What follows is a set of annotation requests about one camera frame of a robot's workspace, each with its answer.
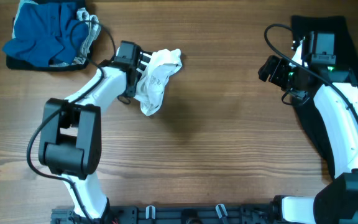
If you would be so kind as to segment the white t-shirt black print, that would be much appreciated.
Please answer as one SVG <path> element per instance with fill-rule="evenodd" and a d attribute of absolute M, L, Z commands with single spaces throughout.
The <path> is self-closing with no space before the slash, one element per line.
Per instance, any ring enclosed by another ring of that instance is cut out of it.
<path fill-rule="evenodd" d="M 145 65 L 145 69 L 137 69 L 142 76 L 137 82 L 134 98 L 140 102 L 143 114 L 150 116 L 160 109 L 169 78 L 182 68 L 181 50 L 163 49 L 143 53 L 143 56 L 141 65 Z"/>

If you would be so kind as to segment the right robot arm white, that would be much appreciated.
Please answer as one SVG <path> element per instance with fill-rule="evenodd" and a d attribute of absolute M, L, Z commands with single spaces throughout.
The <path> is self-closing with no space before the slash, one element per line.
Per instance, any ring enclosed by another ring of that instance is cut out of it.
<path fill-rule="evenodd" d="M 259 78 L 279 86 L 285 95 L 308 102 L 320 124 L 314 130 L 333 165 L 332 182 L 315 196 L 278 195 L 270 203 L 268 219 L 282 223 L 358 223 L 358 87 L 349 67 L 321 55 L 305 64 L 271 55 L 258 71 Z"/>

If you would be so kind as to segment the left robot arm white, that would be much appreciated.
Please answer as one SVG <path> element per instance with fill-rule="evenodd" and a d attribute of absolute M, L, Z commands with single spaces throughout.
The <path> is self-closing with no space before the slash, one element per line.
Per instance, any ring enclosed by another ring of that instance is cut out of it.
<path fill-rule="evenodd" d="M 98 66 L 94 77 L 65 99 L 51 98 L 44 106 L 39 162 L 48 167 L 48 179 L 65 184 L 74 207 L 74 223 L 113 223 L 108 197 L 96 169 L 102 151 L 101 115 L 116 98 L 133 97 L 147 63 L 115 58 Z"/>

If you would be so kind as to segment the black trousers right side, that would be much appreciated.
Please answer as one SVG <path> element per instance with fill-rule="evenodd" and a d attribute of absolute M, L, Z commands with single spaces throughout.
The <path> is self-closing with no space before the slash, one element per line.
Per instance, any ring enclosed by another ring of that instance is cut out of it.
<path fill-rule="evenodd" d="M 356 75 L 358 84 L 358 54 L 349 34 L 346 19 L 343 16 L 304 17 L 292 16 L 291 28 L 297 36 L 303 37 L 312 31 L 335 33 L 334 51 L 336 62 L 348 65 Z M 320 156 L 328 164 L 330 178 L 335 179 L 334 159 L 325 125 L 313 100 L 295 108 L 298 120 Z"/>

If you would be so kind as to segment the grey white-trimmed garment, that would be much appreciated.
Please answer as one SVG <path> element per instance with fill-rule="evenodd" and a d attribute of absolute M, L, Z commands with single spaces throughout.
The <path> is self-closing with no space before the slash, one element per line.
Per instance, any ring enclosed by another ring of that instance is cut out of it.
<path fill-rule="evenodd" d="M 58 60 L 53 60 L 52 64 L 50 65 L 51 67 L 68 67 L 72 65 L 83 65 L 86 63 L 85 58 L 90 53 L 91 45 L 98 38 L 101 28 L 98 25 L 98 17 L 94 14 L 90 14 L 84 7 L 77 10 L 76 18 L 79 21 L 87 21 L 85 24 L 88 26 L 88 36 L 80 45 L 80 52 L 82 56 L 79 55 L 75 57 L 71 64 L 65 62 L 59 63 Z"/>

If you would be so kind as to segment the blue button shirt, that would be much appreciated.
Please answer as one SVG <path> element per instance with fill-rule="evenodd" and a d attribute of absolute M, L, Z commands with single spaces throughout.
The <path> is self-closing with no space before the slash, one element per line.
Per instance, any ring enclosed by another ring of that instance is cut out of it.
<path fill-rule="evenodd" d="M 14 37 L 2 51 L 35 67 L 74 62 L 76 47 L 88 37 L 87 24 L 76 19 L 75 2 L 24 3 L 14 23 Z"/>

